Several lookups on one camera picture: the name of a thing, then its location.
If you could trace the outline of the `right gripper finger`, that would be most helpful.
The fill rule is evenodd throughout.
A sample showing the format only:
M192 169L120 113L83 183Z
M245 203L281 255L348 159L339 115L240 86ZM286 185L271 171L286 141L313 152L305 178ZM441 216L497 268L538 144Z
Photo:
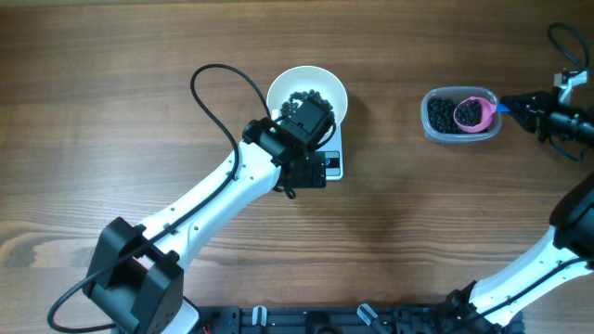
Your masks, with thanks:
M539 128L539 115L532 111L511 111L510 116L527 133L534 134Z
M505 106L509 111L548 109L552 106L552 93L536 91L521 95L503 96L499 100L499 104Z

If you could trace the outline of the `pink scoop blue handle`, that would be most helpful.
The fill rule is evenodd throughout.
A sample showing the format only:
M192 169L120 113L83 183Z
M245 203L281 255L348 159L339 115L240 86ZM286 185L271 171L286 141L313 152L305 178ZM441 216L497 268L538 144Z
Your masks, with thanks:
M485 98L471 96L455 107L453 119L462 132L476 134L485 130L496 114L508 112L510 109L502 104L493 104Z

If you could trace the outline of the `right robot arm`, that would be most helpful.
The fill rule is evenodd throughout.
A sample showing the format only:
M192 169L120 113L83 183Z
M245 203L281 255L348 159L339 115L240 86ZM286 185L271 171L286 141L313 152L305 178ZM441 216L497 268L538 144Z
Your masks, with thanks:
M500 103L541 140L559 135L593 147L593 119L570 106L564 89L504 96ZM486 333L507 326L525 306L559 285L593 273L593 176L589 175L556 205L550 228L513 263L471 286L457 308L450 331Z

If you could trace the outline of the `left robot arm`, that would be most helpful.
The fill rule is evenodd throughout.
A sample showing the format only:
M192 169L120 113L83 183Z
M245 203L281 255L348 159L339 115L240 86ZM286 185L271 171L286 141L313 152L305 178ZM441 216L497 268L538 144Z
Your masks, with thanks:
M183 298L184 273L248 204L270 191L289 198L326 184L318 151L332 111L312 98L290 117L250 122L227 160L186 195L137 225L118 217L101 232L83 293L123 333L188 333L198 312Z

